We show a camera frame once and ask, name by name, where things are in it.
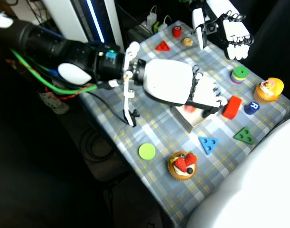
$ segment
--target red triangle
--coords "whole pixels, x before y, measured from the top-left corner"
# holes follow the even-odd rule
[[[165,41],[162,41],[155,49],[157,51],[170,51],[170,48]]]

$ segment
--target triangle block with holes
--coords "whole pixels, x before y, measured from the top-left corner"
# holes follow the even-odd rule
[[[170,48],[165,41],[162,41],[155,49],[157,51],[170,51]]]
[[[213,151],[217,142],[219,141],[216,138],[206,138],[206,137],[199,137],[199,140],[207,155],[209,155]]]
[[[251,135],[248,127],[244,127],[238,134],[234,136],[234,138],[250,145],[254,144],[253,136]]]

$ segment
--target red rectangular block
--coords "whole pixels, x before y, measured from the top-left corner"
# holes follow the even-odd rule
[[[235,116],[237,115],[237,113],[239,111],[239,107],[240,107],[241,102],[242,102],[242,100],[239,97],[232,96],[228,102],[228,105],[226,106],[226,108],[223,112],[223,116],[225,116],[231,120],[233,118],[235,118]]]

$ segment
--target strawberry cupcake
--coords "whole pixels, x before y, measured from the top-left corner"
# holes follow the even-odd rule
[[[168,169],[171,175],[180,181],[188,180],[196,172],[197,156],[189,152],[176,152],[171,155]]]

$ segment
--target dark floor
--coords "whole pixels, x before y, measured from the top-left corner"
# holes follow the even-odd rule
[[[58,115],[58,119],[78,147],[83,132],[90,127],[84,112],[79,109],[72,110],[65,115]],[[95,141],[92,149],[107,153],[111,147],[100,138]],[[101,163],[86,163],[99,181],[108,181],[128,170],[117,154]],[[113,211],[116,228],[162,228],[158,203],[134,173],[114,187]]]

